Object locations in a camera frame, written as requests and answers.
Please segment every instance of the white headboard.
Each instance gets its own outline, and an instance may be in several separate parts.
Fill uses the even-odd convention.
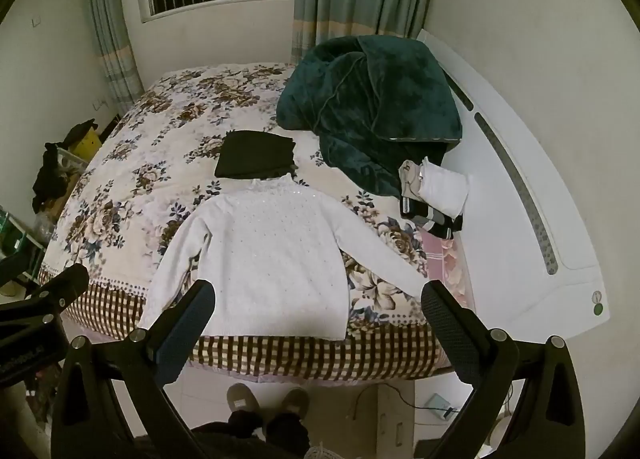
[[[450,78],[462,119],[462,141],[443,166],[469,178],[460,239],[482,322],[543,342],[608,320],[591,239],[551,160],[469,64],[424,30],[418,40]]]

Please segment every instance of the plaid fabric trim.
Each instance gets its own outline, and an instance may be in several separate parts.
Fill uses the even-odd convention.
[[[40,283],[53,274],[40,270]],[[144,299],[90,284],[66,313],[84,327],[124,339],[142,316]],[[382,325],[341,342],[302,337],[201,337],[191,360],[245,376],[304,379],[425,378],[434,372],[442,348],[428,325]]]

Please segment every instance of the wall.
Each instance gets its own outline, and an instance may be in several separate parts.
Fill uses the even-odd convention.
[[[40,20],[33,27],[31,19]],[[116,114],[94,55],[81,0],[16,0],[0,23],[0,204],[33,222],[31,187],[45,142]]]
[[[640,394],[640,32],[620,0],[432,0],[425,26],[519,113],[587,225],[611,320],[569,349],[597,457]]]
[[[212,4],[142,22],[122,0],[138,72],[147,88],[167,71],[224,63],[288,62],[293,0]]]

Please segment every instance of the yellow box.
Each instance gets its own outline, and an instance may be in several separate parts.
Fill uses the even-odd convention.
[[[89,132],[87,132],[80,141],[71,146],[69,152],[89,162],[94,158],[94,155],[100,150],[101,146],[102,143],[100,142],[98,134],[93,127],[91,127]]]

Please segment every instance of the power adapter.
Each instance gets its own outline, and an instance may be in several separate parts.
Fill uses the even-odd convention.
[[[447,422],[451,421],[456,413],[455,407],[452,407],[450,402],[440,394],[433,394],[427,401],[426,407],[428,407],[430,412],[438,419]]]

